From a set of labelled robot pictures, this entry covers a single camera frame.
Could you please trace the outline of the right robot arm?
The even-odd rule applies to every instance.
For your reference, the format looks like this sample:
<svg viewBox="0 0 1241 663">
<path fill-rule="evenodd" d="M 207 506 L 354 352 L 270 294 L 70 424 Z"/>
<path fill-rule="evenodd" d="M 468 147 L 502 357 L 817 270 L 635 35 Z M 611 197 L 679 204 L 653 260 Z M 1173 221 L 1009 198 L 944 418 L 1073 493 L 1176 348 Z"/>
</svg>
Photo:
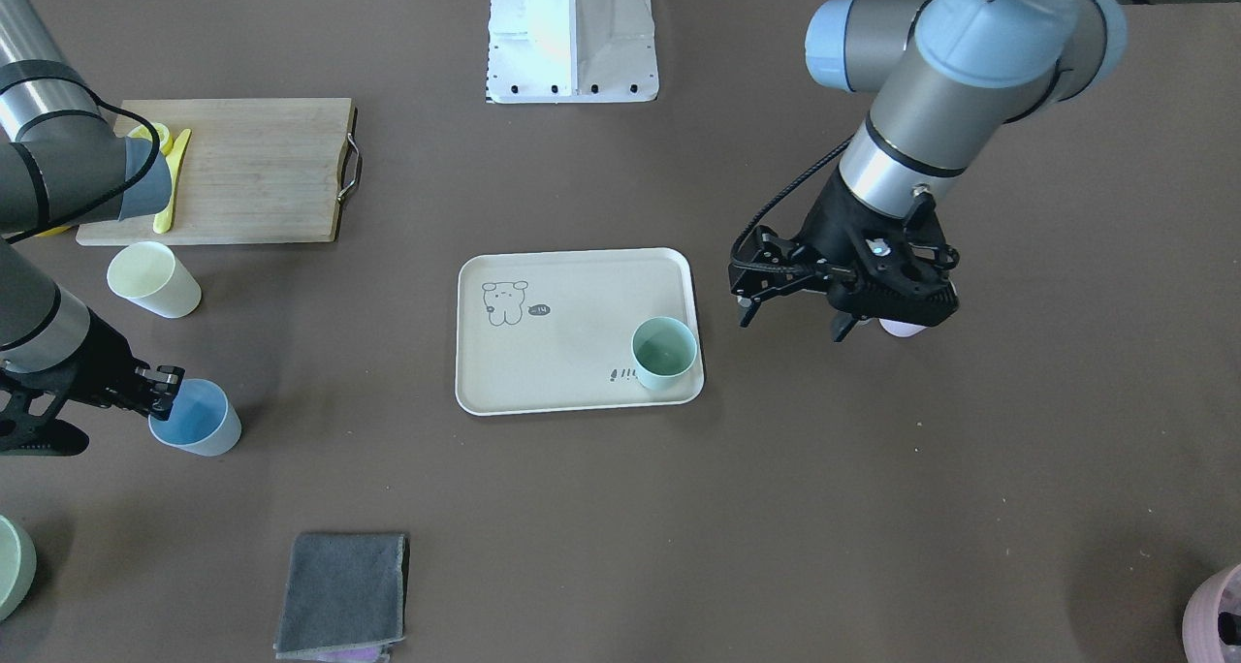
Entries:
<svg viewBox="0 0 1241 663">
<path fill-rule="evenodd" d="M 115 332 L 16 250 L 61 226 L 155 215 L 172 197 L 156 142 L 118 137 L 103 101 L 65 58 L 31 0 L 2 16 L 2 417 L 6 456 L 79 454 L 69 402 L 168 420 L 182 368 L 134 358 Z"/>
</svg>

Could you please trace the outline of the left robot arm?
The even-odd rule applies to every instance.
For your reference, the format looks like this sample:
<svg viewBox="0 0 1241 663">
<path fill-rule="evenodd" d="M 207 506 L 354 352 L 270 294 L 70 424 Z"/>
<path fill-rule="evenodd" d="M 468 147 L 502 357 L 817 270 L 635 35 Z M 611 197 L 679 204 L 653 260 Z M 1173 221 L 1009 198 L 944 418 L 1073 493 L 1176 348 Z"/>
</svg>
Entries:
<svg viewBox="0 0 1241 663">
<path fill-rule="evenodd" d="M 1126 5 L 1239 0 L 831 0 L 804 57 L 872 106 L 794 238 L 825 277 L 841 340 L 861 320 L 938 327 L 957 253 L 934 216 L 1001 125 L 1080 96 L 1119 63 Z"/>
</svg>

